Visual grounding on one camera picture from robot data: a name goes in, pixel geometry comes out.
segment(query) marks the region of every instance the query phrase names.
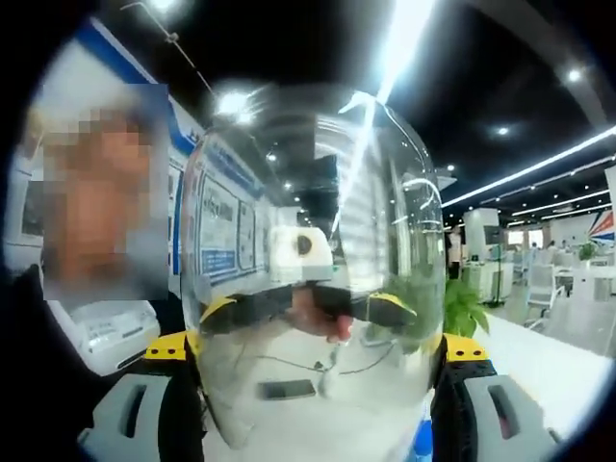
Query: led strip light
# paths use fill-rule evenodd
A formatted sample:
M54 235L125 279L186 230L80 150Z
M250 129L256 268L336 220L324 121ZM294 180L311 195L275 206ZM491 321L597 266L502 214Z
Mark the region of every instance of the led strip light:
M561 205L573 204L574 202L579 202L584 199L590 199L591 197L597 197L598 195L604 195L604 194L609 194L609 190L593 192L592 194L583 195L582 197L578 197L576 199L563 200L562 202L556 202L555 204L550 204L550 205L542 205L541 207L536 207L534 209L521 210L520 212L515 212L511 214L511 217L518 217L524 214L531 214L539 210L554 209L556 207L560 207Z
M587 209L573 210L571 212L565 212L564 214L548 215L547 217L541 217L541 219L552 219L560 217L568 217L569 215L582 214L584 212L592 212L593 210L604 209L605 207L611 207L611 203L605 205L596 205L595 207L589 207Z

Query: window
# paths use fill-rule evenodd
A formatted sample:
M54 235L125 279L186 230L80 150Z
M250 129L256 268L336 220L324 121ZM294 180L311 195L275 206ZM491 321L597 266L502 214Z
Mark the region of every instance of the window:
M507 233L507 243L509 245L522 245L524 242L524 231L509 231Z

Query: hand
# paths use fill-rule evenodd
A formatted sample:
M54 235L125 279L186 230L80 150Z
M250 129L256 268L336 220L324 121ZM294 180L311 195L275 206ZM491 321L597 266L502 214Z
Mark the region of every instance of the hand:
M296 329L312 335L321 335L327 342L343 342L350 338L353 318L338 316L334 318L319 308L314 300L312 289L294 289L292 307L286 312L287 321Z

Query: display board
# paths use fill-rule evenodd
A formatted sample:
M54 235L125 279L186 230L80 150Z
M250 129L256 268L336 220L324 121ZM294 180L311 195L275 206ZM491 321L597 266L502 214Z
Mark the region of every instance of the display board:
M195 240L198 272L206 274L213 286L238 279L249 286L247 276L267 273L270 221L266 217L272 204L263 185L223 140L209 137L201 156L196 191L201 200Z

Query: white device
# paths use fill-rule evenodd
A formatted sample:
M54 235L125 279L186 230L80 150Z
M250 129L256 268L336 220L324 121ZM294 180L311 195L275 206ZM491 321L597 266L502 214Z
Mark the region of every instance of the white device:
M269 273L276 283L329 281L334 258L329 242L319 228L275 226L270 234Z
M156 312L146 300L99 301L70 313L57 300L47 300L47 305L88 369L98 375L134 363L161 335Z

